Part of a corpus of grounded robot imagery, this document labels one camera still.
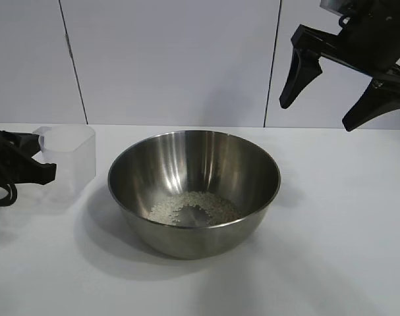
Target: white wall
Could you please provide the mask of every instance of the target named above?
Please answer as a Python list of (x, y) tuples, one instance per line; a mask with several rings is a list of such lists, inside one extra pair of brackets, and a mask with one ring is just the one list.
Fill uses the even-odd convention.
[(85, 122), (56, 0), (0, 0), (0, 122)]
[(279, 0), (62, 0), (88, 121), (263, 126)]
[[(289, 109), (283, 110), (279, 105), (291, 64), (291, 37), (298, 25), (336, 34), (340, 31), (337, 19), (336, 15), (320, 8), (320, 0), (283, 0), (266, 126), (343, 127), (342, 118), (358, 101), (370, 78), (323, 58), (323, 74)], [(376, 118), (363, 127), (400, 129), (400, 111)]]

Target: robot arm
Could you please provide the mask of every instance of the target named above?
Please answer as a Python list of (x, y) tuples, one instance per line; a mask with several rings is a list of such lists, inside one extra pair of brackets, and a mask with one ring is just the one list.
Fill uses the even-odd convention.
[(400, 109), (400, 0), (322, 0), (340, 16), (339, 34), (300, 25), (292, 37), (293, 57), (280, 97), (287, 109), (322, 74), (321, 57), (372, 77), (370, 85), (343, 118), (351, 131), (382, 114)]

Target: white table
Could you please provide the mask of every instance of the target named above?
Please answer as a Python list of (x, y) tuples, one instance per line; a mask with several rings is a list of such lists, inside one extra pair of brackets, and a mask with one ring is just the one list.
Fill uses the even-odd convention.
[(98, 175), (71, 207), (26, 184), (0, 209), (0, 316), (400, 315), (400, 131), (215, 128), (273, 155), (281, 191), (237, 249), (177, 261), (136, 239), (106, 176), (129, 145), (184, 128), (93, 127)]

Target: white rice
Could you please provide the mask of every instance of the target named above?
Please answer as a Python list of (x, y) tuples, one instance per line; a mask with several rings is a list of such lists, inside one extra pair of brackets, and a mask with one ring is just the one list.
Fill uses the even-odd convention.
[(181, 225), (179, 215), (184, 207), (199, 207), (205, 212), (208, 226), (228, 223), (242, 217), (230, 201), (209, 192), (185, 192), (167, 197), (152, 207), (147, 219), (161, 224)]

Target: metal bowl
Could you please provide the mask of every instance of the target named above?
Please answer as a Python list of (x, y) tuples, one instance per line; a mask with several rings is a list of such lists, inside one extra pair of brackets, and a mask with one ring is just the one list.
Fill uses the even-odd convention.
[[(129, 226), (151, 247), (181, 259), (223, 253), (260, 224), (280, 187), (280, 172), (257, 145), (220, 132), (189, 130), (143, 140), (125, 150), (109, 171), (109, 189)], [(229, 223), (198, 224), (185, 213), (178, 226), (148, 219), (163, 199), (209, 192), (239, 212)]]

